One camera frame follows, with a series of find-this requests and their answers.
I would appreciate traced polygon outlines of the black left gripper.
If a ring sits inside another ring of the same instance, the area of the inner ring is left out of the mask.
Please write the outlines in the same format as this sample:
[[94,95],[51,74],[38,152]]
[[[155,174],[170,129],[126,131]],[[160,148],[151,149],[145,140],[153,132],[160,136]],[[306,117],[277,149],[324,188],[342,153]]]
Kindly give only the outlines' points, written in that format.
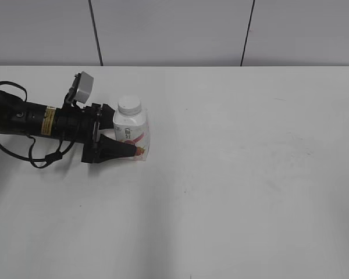
[[67,154],[74,144],[83,145],[81,161],[84,163],[105,162],[118,158],[130,158],[136,154],[136,146],[111,139],[103,134],[97,143],[97,128],[100,130],[114,129],[113,117],[115,110],[107,104],[80,108],[64,105],[57,109],[54,118],[54,137],[68,146],[60,150]]

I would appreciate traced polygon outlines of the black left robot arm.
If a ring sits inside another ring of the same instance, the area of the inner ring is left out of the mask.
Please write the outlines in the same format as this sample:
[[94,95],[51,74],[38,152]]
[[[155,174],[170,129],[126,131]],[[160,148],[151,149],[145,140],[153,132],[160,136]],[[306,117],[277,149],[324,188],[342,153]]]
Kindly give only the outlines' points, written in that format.
[[[34,140],[44,137],[83,144],[83,163],[102,163],[117,158],[133,157],[137,147],[109,138],[99,133],[113,128],[114,110],[106,105],[92,104],[80,108],[75,103],[64,103],[61,108],[26,102],[18,96],[0,90],[0,134],[23,135]],[[44,158],[36,159],[32,154],[17,155],[0,144],[0,149],[15,158],[42,163],[44,167],[62,159],[71,149],[57,150]]]

